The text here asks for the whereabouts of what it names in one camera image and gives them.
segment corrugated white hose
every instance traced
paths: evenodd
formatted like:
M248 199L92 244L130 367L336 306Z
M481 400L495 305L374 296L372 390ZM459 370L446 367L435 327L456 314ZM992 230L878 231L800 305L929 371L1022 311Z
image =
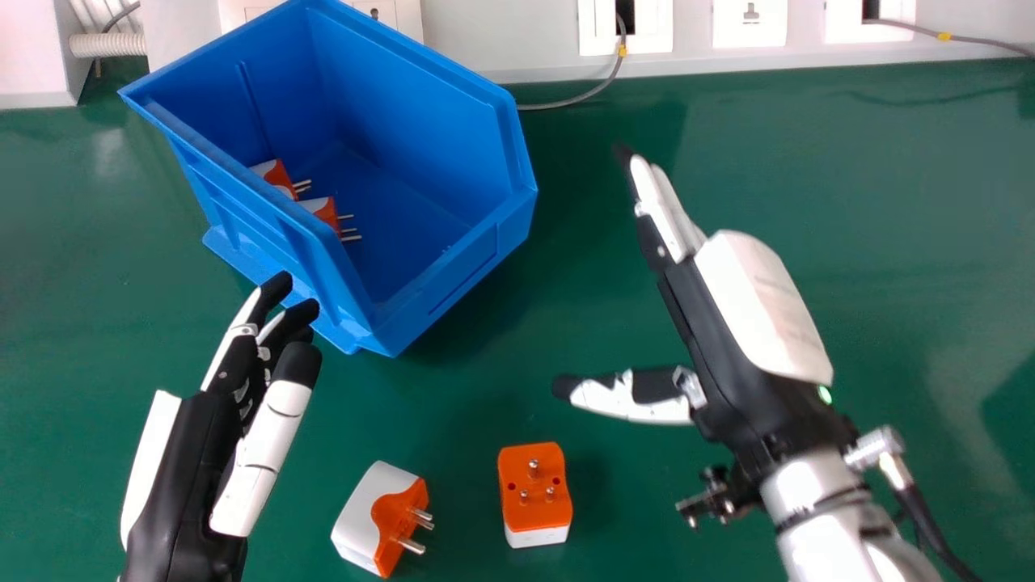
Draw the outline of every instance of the corrugated white hose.
M78 59L147 56L143 33L72 34L68 49Z

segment orange and white power adapter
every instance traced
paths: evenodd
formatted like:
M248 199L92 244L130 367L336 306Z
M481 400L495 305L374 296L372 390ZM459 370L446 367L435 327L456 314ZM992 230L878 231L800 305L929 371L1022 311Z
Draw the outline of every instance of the orange and white power adapter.
M516 549L567 541L573 511L560 445L507 446L497 468L507 544Z
M412 535L417 526L435 527L427 502L424 479L378 461L346 501L330 541L343 558L388 578L403 550L424 553L424 546Z

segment robotic hand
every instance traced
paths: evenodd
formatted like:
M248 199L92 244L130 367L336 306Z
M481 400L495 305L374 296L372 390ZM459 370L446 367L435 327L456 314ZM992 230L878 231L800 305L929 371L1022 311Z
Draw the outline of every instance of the robotic hand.
M632 194L641 252L657 274L697 373L682 366L585 378L561 376L554 394L579 408L635 423L696 425L733 453L732 467L702 472L706 491L677 503L697 529L762 506L776 527L792 582L939 581L871 501L862 472L879 467L922 536L967 581L890 427L859 437L830 404L833 367L779 257L735 231L694 225L668 176L618 151Z
M266 323L291 292L259 286L230 323L198 394L158 390L122 506L121 582L238 582L320 373L308 299Z

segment gray cable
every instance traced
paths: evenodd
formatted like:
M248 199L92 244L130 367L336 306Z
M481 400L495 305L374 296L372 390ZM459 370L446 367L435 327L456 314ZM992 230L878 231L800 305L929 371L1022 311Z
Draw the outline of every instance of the gray cable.
M618 58L615 59L615 68L611 69L611 75L608 76L599 85L593 87L589 91L581 95L575 95L573 97L562 99L559 101L550 101L545 104L534 104L534 105L520 105L518 106L518 111L544 111L548 109L559 109L562 107L568 107L569 105L575 105L582 103L593 95L599 93L600 91L608 88L618 77L618 69L622 68L622 61L625 60L625 21L622 17L615 14L615 21L618 22L618 31L621 35L621 39L618 42Z
M136 10L139 7L140 7L140 2L134 2L132 4L129 4L128 6L123 8L121 12L115 14L114 17L112 17L112 20L108 21L108 24L106 24L103 28L100 29L100 33L108 34L108 31L115 28L115 25L117 25L120 20L128 17L129 14L132 13L134 10Z
M884 26L894 26L896 28L905 28L906 30L912 30L913 32L919 32L920 34L925 34L927 36L934 36L939 40L954 40L956 42L970 42L972 45L987 45L988 47L999 47L1000 49L1006 49L1007 51L1012 51L1014 53L1022 54L1030 59L1035 59L1035 51L1031 49L1026 49L1019 45L1014 45L1012 42L1003 42L1002 40L995 40L993 38L982 38L980 36L956 36L950 32L939 32L937 30L931 30L929 28L924 28L922 26L916 26L915 24L909 24L898 21L890 21L885 19L866 19L862 21L863 24L883 24Z

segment blue storage container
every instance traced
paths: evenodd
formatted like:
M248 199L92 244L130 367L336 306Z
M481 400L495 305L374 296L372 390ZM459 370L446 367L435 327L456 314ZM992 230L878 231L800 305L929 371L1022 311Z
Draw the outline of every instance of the blue storage container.
M528 236L536 185L510 94L338 0L291 0L126 86L248 279L295 275L346 353L395 356ZM247 168L280 158L336 233Z

